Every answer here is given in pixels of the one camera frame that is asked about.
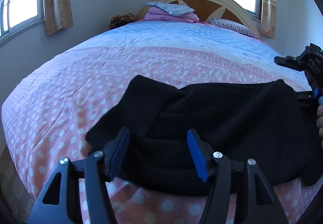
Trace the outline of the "person right hand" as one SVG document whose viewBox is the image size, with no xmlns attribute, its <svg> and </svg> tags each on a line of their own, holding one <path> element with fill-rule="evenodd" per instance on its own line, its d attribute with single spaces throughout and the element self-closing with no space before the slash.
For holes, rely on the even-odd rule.
<svg viewBox="0 0 323 224">
<path fill-rule="evenodd" d="M 318 119 L 316 121 L 316 125 L 319 129 L 319 136 L 321 138 L 321 146 L 323 146 L 323 105 L 319 105 L 317 109 Z"/>
</svg>

